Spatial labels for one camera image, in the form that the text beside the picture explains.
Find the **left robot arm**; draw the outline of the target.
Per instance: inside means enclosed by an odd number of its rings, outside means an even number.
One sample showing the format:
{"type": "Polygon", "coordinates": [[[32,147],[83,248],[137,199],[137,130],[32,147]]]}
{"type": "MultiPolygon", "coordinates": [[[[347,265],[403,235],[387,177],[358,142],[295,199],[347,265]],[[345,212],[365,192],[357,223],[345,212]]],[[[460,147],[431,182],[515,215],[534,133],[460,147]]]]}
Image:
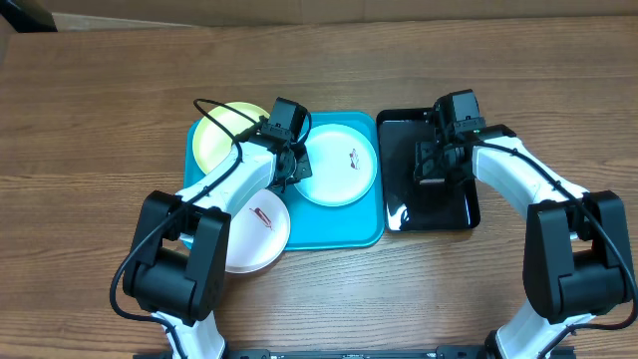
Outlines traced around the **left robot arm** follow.
{"type": "Polygon", "coordinates": [[[260,190],[312,174],[302,145],[236,143],[203,179],[176,194],[155,190],[145,199],[129,254],[110,288],[114,311],[162,326],[169,358],[221,358],[226,342],[213,310],[225,274],[232,219],[260,190]],[[117,304],[117,290],[143,314],[117,304]]]}

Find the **green scrubbing sponge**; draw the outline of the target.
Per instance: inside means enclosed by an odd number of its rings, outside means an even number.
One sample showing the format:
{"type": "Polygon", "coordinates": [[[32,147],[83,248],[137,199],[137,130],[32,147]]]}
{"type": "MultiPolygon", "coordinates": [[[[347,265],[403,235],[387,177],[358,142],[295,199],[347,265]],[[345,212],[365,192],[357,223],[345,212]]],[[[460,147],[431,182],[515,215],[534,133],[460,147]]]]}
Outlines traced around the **green scrubbing sponge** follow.
{"type": "Polygon", "coordinates": [[[435,185],[445,183],[445,178],[424,178],[418,179],[419,185],[435,185]]]}

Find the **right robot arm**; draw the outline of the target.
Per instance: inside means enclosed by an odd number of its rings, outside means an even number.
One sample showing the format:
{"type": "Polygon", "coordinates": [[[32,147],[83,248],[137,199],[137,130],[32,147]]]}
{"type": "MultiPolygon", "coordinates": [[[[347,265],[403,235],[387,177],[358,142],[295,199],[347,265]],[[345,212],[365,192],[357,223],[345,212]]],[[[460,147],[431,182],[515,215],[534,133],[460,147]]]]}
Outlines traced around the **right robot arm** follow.
{"type": "Polygon", "coordinates": [[[415,145],[417,182],[479,180],[525,219],[522,282],[526,299],[492,331],[482,358],[570,358],[558,348],[579,330],[631,326],[635,311],[613,324],[597,322],[637,302],[637,280],[625,208],[611,190],[591,192],[550,169],[504,125],[464,121],[415,145]]]}

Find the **light blue round plate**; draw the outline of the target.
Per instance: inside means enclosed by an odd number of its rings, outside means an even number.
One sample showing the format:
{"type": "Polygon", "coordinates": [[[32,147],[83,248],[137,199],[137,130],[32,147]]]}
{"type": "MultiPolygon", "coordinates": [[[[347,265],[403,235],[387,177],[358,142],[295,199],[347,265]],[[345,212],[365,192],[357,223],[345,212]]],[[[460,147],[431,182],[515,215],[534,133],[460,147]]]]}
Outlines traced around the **light blue round plate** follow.
{"type": "Polygon", "coordinates": [[[340,124],[321,125],[310,131],[305,146],[312,175],[295,188],[306,199],[323,206],[343,206],[372,188],[377,155],[359,131],[340,124]]]}

